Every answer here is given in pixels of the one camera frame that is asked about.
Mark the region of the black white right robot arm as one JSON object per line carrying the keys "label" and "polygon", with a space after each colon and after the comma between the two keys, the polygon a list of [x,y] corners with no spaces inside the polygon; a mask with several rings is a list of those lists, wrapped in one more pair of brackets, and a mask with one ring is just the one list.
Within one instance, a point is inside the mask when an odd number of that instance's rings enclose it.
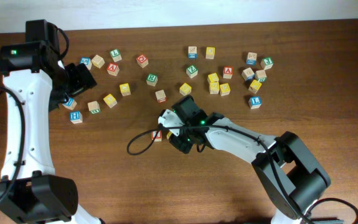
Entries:
{"label": "black white right robot arm", "polygon": [[302,223],[331,180],[304,142],[292,132],[279,137],[253,132],[219,113],[206,114],[187,95],[163,110],[159,126],[170,130],[169,142],[184,154],[196,145],[235,155],[254,168],[276,207],[272,223]]}

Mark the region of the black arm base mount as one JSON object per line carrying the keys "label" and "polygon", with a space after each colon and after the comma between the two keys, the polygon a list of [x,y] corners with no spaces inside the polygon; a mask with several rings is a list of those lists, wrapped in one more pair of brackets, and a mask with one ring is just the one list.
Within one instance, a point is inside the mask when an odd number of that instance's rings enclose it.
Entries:
{"label": "black arm base mount", "polygon": [[313,224],[344,224],[344,220],[340,219],[325,219],[325,220],[311,220]]}

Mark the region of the red I letter block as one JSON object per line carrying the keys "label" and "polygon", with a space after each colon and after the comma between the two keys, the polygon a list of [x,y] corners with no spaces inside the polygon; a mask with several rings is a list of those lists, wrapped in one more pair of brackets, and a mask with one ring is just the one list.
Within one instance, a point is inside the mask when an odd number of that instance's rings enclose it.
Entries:
{"label": "red I letter block", "polygon": [[154,142],[161,142],[162,141],[162,132],[161,131],[153,131],[151,133],[151,139],[154,141]]}

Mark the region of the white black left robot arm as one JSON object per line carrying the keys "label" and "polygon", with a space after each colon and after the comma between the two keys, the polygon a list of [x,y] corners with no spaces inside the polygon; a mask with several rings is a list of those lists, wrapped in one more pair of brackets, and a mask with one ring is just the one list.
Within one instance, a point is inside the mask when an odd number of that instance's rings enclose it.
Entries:
{"label": "white black left robot arm", "polygon": [[82,63],[64,65],[62,29],[26,22],[25,41],[0,49],[0,94],[7,98],[7,148],[0,211],[16,223],[100,223],[78,202],[72,179],[55,173],[49,113],[97,83]]}

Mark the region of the yellow C letter block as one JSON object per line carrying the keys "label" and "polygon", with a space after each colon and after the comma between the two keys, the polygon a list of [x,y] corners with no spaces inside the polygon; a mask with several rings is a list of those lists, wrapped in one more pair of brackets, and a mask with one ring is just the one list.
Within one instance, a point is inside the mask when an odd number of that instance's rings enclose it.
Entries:
{"label": "yellow C letter block", "polygon": [[167,133],[166,138],[167,138],[167,139],[169,139],[169,138],[171,137],[171,135],[172,135],[172,132],[171,132],[171,131],[169,131],[169,132]]}

